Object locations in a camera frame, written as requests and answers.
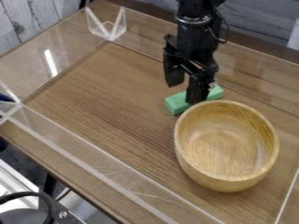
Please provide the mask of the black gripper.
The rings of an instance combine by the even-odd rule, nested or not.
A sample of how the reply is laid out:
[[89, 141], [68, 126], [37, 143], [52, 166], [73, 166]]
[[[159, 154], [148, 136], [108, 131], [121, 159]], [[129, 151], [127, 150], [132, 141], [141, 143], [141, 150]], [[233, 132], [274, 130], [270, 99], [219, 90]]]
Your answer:
[[163, 71], [169, 88], [183, 84], [183, 63], [193, 62], [203, 70], [187, 73], [189, 75], [185, 91], [185, 102], [191, 105], [203, 102], [209, 94], [219, 65], [213, 53], [219, 48], [220, 16], [176, 17], [177, 33], [164, 36]]

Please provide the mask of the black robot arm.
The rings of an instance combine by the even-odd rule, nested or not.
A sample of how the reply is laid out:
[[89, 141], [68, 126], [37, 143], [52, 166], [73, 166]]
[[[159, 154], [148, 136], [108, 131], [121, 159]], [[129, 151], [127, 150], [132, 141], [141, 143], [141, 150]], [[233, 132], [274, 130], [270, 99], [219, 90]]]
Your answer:
[[191, 105], [208, 98], [219, 65], [213, 53], [219, 44], [223, 17], [217, 7], [225, 0], [177, 0], [175, 19], [177, 32], [164, 36], [163, 70], [168, 87], [184, 82], [189, 75], [185, 102]]

